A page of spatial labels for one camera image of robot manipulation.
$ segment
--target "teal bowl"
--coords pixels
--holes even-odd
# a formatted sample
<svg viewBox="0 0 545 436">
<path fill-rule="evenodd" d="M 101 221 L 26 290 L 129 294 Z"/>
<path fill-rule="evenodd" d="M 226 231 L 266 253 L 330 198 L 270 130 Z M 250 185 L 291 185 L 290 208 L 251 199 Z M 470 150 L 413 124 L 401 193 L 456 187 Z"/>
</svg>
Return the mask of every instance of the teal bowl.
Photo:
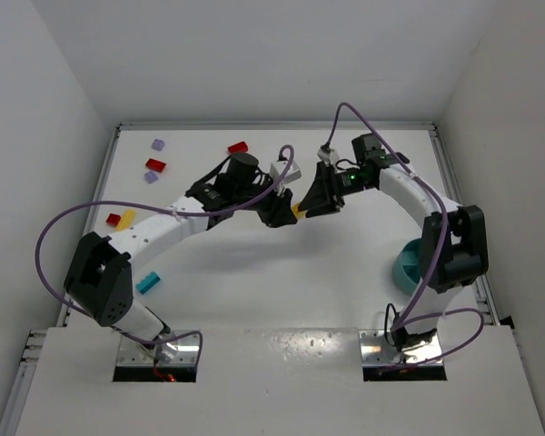
<svg viewBox="0 0 545 436">
<path fill-rule="evenodd" d="M 420 239 L 408 242 L 401 249 L 400 254 L 393 263 L 393 282 L 407 295 L 414 293 L 420 281 L 420 268 L 418 266 L 420 243 Z"/>
</svg>

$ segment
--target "white wall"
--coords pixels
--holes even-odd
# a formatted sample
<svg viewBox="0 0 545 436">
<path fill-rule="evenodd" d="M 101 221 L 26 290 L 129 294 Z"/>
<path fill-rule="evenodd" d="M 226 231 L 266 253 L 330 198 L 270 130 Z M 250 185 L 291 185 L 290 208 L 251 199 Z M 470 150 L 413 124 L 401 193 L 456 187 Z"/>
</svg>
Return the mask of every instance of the white wall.
<svg viewBox="0 0 545 436">
<path fill-rule="evenodd" d="M 34 270 L 35 239 L 92 196 L 109 137 L 32 3 L 0 0 L 0 417 L 28 331 L 58 314 Z M 45 247 L 57 285 L 84 218 L 62 223 Z"/>
<path fill-rule="evenodd" d="M 545 0 L 504 0 L 441 122 L 487 216 L 492 289 L 512 314 L 545 424 Z"/>
<path fill-rule="evenodd" d="M 33 0 L 110 125 L 441 115 L 495 0 Z"/>
</svg>

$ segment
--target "purple lego brick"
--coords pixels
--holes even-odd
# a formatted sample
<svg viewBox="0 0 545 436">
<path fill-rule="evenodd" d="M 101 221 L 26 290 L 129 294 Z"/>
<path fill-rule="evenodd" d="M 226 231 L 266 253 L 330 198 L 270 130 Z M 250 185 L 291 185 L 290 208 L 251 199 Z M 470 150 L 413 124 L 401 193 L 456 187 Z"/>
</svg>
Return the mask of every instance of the purple lego brick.
<svg viewBox="0 0 545 436">
<path fill-rule="evenodd" d="M 165 147 L 165 141 L 162 141 L 161 139 L 156 139 L 154 143 L 152 144 L 152 148 L 154 150 L 157 150 L 158 152 L 161 152 Z"/>
<path fill-rule="evenodd" d="M 144 174 L 144 179 L 148 183 L 156 182 L 159 177 L 157 176 L 157 173 L 155 171 L 148 171 Z"/>
</svg>

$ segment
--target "red lego brick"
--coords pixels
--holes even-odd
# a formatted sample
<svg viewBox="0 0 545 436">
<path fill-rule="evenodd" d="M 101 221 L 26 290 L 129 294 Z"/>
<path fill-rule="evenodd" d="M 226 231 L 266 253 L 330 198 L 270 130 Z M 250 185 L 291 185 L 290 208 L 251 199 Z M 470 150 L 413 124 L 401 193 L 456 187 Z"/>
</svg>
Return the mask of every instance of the red lego brick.
<svg viewBox="0 0 545 436">
<path fill-rule="evenodd" d="M 117 215 L 115 213 L 109 213 L 109 216 L 107 217 L 107 223 L 109 225 L 112 225 L 113 227 L 116 227 L 117 224 L 121 221 L 121 215 Z"/>
<path fill-rule="evenodd" d="M 241 143 L 231 145 L 230 147 L 228 147 L 228 153 L 230 154 L 239 153 L 239 152 L 240 153 L 248 152 L 248 145 L 246 144 L 245 141 L 242 141 Z"/>
<path fill-rule="evenodd" d="M 161 173 L 165 168 L 165 162 L 162 161 L 156 161 L 155 159 L 150 159 L 145 164 L 146 167 L 148 167 L 150 170 L 154 170 L 157 173 Z"/>
</svg>

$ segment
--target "small block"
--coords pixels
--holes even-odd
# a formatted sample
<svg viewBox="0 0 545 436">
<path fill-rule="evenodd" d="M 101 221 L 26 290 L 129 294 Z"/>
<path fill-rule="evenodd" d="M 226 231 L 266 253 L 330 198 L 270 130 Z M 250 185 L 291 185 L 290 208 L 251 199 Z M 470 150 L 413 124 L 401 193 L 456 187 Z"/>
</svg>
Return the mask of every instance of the small block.
<svg viewBox="0 0 545 436">
<path fill-rule="evenodd" d="M 155 159 L 150 159 L 145 164 L 146 167 L 148 167 L 150 170 L 154 170 L 157 173 L 161 173 L 165 168 L 165 162 L 157 161 Z"/>
<path fill-rule="evenodd" d="M 148 183 L 157 182 L 159 177 L 157 176 L 157 173 L 155 171 L 148 171 L 144 174 L 144 179 Z"/>
<path fill-rule="evenodd" d="M 125 230 L 129 227 L 131 227 L 131 224 L 134 222 L 135 219 L 135 211 L 133 209 L 127 209 L 123 216 L 121 217 L 121 221 L 117 224 L 117 232 L 121 232 L 122 230 Z"/>
<path fill-rule="evenodd" d="M 112 225 L 113 227 L 116 227 L 117 224 L 121 221 L 121 215 L 118 215 L 116 213 L 109 213 L 109 216 L 107 217 L 106 223 L 109 225 Z"/>
<path fill-rule="evenodd" d="M 154 143 L 152 144 L 152 148 L 154 150 L 157 150 L 158 152 L 161 152 L 165 147 L 165 141 L 162 141 L 161 139 L 154 140 Z"/>
<path fill-rule="evenodd" d="M 147 293 L 152 289 L 157 283 L 160 282 L 160 276 L 157 275 L 154 271 L 151 271 L 147 277 L 141 280 L 135 285 L 135 289 L 141 294 Z"/>
<path fill-rule="evenodd" d="M 304 218 L 305 214 L 307 213 L 307 211 L 299 211 L 299 206 L 301 205 L 301 202 L 298 202 L 296 205 L 294 205 L 291 210 L 292 210 L 292 213 L 294 214 L 295 218 L 297 220 L 300 220 L 301 218 Z"/>
<path fill-rule="evenodd" d="M 246 153 L 248 152 L 248 145 L 245 141 L 242 141 L 241 143 L 231 145 L 228 147 L 228 153 Z"/>
</svg>

